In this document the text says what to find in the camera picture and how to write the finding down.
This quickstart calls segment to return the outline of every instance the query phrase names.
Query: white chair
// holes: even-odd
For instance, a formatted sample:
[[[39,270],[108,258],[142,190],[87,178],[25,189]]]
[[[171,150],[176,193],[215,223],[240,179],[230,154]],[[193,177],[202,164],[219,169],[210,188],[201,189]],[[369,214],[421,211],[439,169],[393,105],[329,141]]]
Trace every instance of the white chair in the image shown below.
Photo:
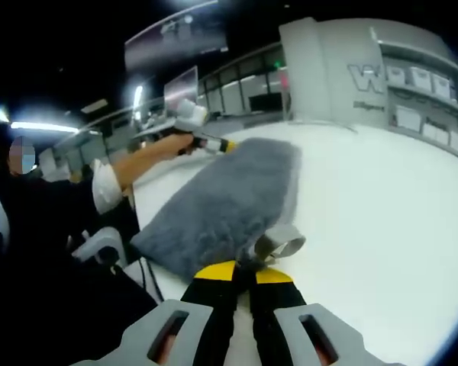
[[[121,234],[113,227],[104,227],[88,239],[82,246],[73,252],[73,257],[82,262],[95,258],[97,263],[102,263],[99,252],[103,248],[113,248],[119,257],[117,264],[122,268],[127,266],[127,259],[122,246]]]

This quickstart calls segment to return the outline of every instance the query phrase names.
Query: black cable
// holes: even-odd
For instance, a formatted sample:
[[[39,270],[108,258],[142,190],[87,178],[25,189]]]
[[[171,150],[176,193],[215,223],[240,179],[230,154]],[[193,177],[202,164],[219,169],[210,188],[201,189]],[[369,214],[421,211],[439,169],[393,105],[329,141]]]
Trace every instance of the black cable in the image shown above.
[[[156,280],[156,276],[154,275],[153,268],[151,267],[151,263],[147,259],[146,259],[146,263],[147,263],[147,269],[150,271],[150,276],[153,279],[154,290],[156,291],[156,295],[158,295],[158,298],[160,299],[160,301],[163,302],[165,298],[163,297],[163,294],[161,294],[160,286],[158,286],[158,281]]]
[[[145,291],[147,291],[147,289],[146,289],[146,275],[144,274],[143,262],[142,262],[140,259],[138,259],[137,261],[139,262],[140,273],[141,273],[142,276],[143,276],[143,289],[144,289]]]

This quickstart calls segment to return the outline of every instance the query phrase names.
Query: gray fluffy cloth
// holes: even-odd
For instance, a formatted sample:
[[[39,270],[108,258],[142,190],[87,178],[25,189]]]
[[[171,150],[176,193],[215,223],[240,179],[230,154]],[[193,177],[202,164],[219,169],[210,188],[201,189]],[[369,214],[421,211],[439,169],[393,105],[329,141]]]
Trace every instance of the gray fluffy cloth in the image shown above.
[[[275,223],[292,221],[300,150],[254,138],[203,168],[132,239],[140,253],[191,281],[235,259]]]

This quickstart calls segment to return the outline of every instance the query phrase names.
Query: white tabletop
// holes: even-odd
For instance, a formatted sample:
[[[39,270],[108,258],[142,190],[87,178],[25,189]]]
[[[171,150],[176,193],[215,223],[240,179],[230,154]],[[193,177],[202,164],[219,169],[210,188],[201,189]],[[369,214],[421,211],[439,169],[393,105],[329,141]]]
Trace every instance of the white tabletop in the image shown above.
[[[406,136],[355,129],[281,123],[227,137],[269,137],[302,148],[294,224],[307,242],[276,267],[293,277],[308,303],[361,332],[378,358],[426,364],[458,324],[458,158]],[[140,228],[212,159],[204,152],[183,156],[139,179]],[[155,272],[164,297],[179,299],[186,284],[159,267]],[[239,323],[250,324],[247,306],[241,308],[226,364],[259,364],[250,329],[238,331]]]

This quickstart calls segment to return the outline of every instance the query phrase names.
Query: white box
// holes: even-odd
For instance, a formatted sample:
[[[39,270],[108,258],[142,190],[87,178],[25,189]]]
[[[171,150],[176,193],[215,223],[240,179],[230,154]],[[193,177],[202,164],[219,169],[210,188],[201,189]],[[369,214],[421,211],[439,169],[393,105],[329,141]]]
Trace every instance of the white box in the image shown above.
[[[432,92],[431,73],[427,70],[415,66],[412,66],[410,70],[412,85],[421,89],[425,89],[428,92]]]
[[[397,120],[397,127],[404,127],[417,132],[421,130],[421,115],[415,109],[396,105],[395,119]]]
[[[405,71],[400,67],[387,66],[387,79],[394,84],[405,84]]]
[[[451,99],[450,80],[436,74],[431,74],[433,79],[433,92],[446,99]]]
[[[455,131],[450,132],[450,146],[458,151],[458,133]]]
[[[450,143],[450,133],[448,131],[437,128],[436,141],[442,143],[443,145],[448,145]]]
[[[435,140],[436,130],[438,130],[438,128],[433,126],[432,124],[424,124],[424,126],[422,127],[422,135],[431,140]]]

